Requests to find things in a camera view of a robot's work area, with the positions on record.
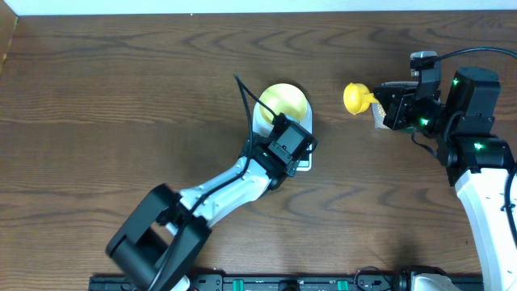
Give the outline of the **yellow measuring scoop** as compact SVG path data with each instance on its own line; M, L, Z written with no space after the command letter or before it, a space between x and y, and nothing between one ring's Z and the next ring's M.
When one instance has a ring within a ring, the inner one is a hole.
M372 103L379 103L379 101L364 84L350 83L343 92L343 103L345 108L355 116L366 111Z

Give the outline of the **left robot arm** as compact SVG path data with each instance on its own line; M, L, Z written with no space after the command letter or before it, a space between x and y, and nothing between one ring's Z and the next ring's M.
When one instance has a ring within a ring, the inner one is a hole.
M187 271L214 225L293 176L315 142L290 133L253 135L236 163L217 177L178 192L158 185L109 241L107 255L139 290L188 289Z

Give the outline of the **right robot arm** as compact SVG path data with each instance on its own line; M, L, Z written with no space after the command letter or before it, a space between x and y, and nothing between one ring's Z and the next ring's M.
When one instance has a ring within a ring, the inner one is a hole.
M392 130L414 128L437 143L433 155L469 219L486 290L516 288L516 161L509 144L493 135L500 93L498 75L461 67L446 102L438 83L419 96L422 82L387 82L373 95Z

